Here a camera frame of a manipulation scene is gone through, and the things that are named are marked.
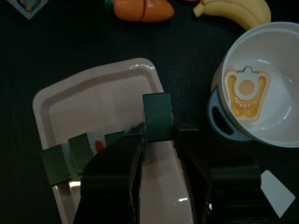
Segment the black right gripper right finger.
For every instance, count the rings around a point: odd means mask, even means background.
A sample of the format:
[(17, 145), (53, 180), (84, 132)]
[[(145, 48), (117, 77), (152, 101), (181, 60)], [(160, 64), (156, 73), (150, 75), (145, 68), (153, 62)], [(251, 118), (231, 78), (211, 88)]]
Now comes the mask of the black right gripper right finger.
[(194, 224), (275, 224), (260, 169), (239, 147), (192, 126), (173, 125)]

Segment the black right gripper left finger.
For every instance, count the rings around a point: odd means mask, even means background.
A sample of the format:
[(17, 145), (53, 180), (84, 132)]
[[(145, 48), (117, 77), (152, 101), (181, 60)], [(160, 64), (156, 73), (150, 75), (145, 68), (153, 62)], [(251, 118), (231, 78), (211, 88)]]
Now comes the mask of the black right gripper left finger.
[(133, 126), (88, 162), (73, 224), (140, 223), (144, 129)]

